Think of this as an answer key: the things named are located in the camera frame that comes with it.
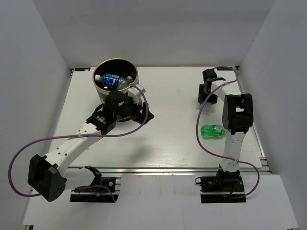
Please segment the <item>green plastic bottle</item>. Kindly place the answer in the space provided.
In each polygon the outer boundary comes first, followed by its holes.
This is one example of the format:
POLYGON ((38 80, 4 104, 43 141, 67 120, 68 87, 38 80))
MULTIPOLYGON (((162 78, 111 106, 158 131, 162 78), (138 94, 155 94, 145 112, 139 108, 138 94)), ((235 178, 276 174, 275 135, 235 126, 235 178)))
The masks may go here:
POLYGON ((222 125, 203 125, 201 136, 203 138, 222 138, 225 136, 225 128, 222 125))

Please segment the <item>small blue label water bottle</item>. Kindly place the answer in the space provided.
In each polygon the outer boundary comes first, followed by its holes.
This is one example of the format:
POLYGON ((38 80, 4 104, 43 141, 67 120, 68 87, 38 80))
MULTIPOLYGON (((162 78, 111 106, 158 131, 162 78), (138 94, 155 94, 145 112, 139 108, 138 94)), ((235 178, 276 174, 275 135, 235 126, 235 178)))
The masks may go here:
POLYGON ((213 104, 212 104, 212 103, 209 103, 209 102, 206 102, 206 103, 204 104, 202 113, 205 114, 205 115, 210 115, 210 114, 212 114, 212 113, 213 113, 213 104))

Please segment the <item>white green label water bottle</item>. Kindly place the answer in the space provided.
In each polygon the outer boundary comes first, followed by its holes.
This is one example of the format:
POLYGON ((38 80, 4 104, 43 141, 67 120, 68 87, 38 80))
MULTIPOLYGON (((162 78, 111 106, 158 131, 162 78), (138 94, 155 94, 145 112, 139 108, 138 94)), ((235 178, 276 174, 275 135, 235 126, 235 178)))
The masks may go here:
POLYGON ((133 78, 131 76, 127 76, 127 77, 120 77, 119 78, 119 82, 118 82, 118 86, 117 86, 117 90, 121 91, 127 87, 129 87, 129 85, 133 82, 133 78))

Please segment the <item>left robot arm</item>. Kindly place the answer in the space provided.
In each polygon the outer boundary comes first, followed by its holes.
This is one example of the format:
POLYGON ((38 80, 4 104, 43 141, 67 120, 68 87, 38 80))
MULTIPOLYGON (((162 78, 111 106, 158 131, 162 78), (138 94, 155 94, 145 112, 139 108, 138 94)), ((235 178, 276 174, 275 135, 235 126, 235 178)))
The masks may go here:
POLYGON ((110 137, 118 121, 132 120, 143 126, 153 119, 144 93, 140 85, 133 85, 126 93, 111 91, 75 135, 67 136, 62 145, 44 156, 31 158, 28 184, 48 202, 68 189, 97 191, 104 188, 108 191, 109 188, 101 184, 102 175, 98 169, 83 166, 71 172, 68 168, 91 145, 110 137))

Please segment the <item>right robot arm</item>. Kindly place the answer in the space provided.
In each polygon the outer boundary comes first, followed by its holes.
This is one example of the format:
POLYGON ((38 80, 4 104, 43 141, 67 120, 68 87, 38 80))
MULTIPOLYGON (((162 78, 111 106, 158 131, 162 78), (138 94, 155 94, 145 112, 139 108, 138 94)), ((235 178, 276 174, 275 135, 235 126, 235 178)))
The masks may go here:
POLYGON ((233 87, 238 80, 237 74, 235 80, 226 81, 217 76, 216 69, 217 67, 202 72, 203 84, 199 86, 198 102, 201 109, 208 103, 216 104, 219 99, 223 102, 225 146, 224 153, 220 156, 222 161, 219 168, 226 174, 235 174, 239 172, 243 140, 254 121, 252 95, 233 87))

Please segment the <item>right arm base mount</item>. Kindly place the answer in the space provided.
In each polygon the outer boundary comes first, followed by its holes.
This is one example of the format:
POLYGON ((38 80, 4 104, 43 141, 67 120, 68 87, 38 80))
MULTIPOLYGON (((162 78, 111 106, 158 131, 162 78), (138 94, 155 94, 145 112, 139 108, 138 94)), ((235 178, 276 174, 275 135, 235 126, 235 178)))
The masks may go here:
POLYGON ((240 171, 228 172, 218 169, 215 176, 201 176, 195 179, 200 186, 201 203, 226 204, 245 203, 246 194, 240 171))

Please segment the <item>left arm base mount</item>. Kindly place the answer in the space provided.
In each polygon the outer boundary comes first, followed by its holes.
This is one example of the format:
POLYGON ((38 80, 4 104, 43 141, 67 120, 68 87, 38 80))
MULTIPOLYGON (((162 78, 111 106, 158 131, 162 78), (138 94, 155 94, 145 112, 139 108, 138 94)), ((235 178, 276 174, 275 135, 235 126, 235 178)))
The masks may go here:
POLYGON ((109 177, 97 168, 67 168, 66 189, 71 190, 70 202, 114 203, 120 191, 120 177, 109 177))

